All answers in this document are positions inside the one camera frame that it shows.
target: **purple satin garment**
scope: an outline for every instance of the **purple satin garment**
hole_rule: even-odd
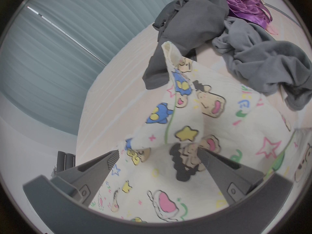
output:
[[[273,20],[270,11],[263,5],[261,0],[226,1],[230,7],[229,16],[248,20],[260,25],[264,29]]]

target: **bed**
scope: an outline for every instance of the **bed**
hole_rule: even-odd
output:
[[[286,40],[298,45],[312,60],[312,49],[303,30],[280,12],[269,7],[268,9],[274,18],[272,24],[279,31],[279,34],[273,35],[273,37],[276,40]],[[132,134],[146,121],[157,102],[162,99],[163,94],[168,89],[167,86],[146,90],[142,80],[149,59],[157,46],[157,35],[158,32],[152,25],[149,25],[111,60],[89,89],[80,119],[76,149],[77,165],[111,150],[120,149],[120,141],[132,137]],[[220,74],[232,77],[227,71],[222,56],[213,50],[211,43],[198,47],[196,53],[198,63]],[[294,112],[284,102],[285,93],[283,89],[274,95],[268,96],[267,99],[288,119],[293,128],[312,127],[312,117],[307,113],[312,109],[312,102],[306,105],[303,110]],[[300,139],[300,134],[297,137],[293,136],[292,144],[296,141],[296,138]],[[303,145],[307,145],[308,141],[308,138],[306,138]],[[292,166],[294,173],[298,163],[292,163]],[[288,174],[291,173],[289,168],[285,167],[285,169]],[[103,187],[107,190],[108,183],[103,184]],[[103,195],[96,197],[91,207],[106,213],[102,209],[102,198],[104,198]],[[222,194],[216,195],[212,201],[213,209],[207,211],[207,214],[227,207]],[[130,213],[125,219],[141,220],[138,214],[132,214],[131,216]]]

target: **curtain fold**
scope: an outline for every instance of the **curtain fold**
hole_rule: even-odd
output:
[[[30,0],[0,48],[0,91],[34,119],[76,135],[97,75],[170,1]]]

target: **cartoon tongue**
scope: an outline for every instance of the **cartoon tongue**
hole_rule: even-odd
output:
[[[220,103],[220,101],[216,101],[215,102],[215,107],[214,107],[214,109],[211,111],[213,114],[216,114],[219,110],[220,110],[220,107],[221,107],[221,103]]]
[[[166,193],[161,193],[159,195],[159,206],[167,213],[171,213],[177,209],[176,205],[168,198]]]
[[[210,151],[214,151],[216,149],[216,145],[212,139],[207,139],[207,143],[210,146]]]

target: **gray clothing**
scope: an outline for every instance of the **gray clothing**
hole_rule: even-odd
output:
[[[221,35],[229,13],[226,0],[179,0],[166,7],[154,23],[154,27],[160,27],[158,46],[143,75],[146,89],[161,87],[169,81],[161,48],[164,42],[171,41],[186,56],[190,50]]]
[[[223,54],[229,72],[265,95],[275,93],[282,84],[288,105],[303,109],[312,96],[312,66],[304,51],[291,42],[276,41],[259,25],[239,18],[227,17],[225,27],[212,43]]]

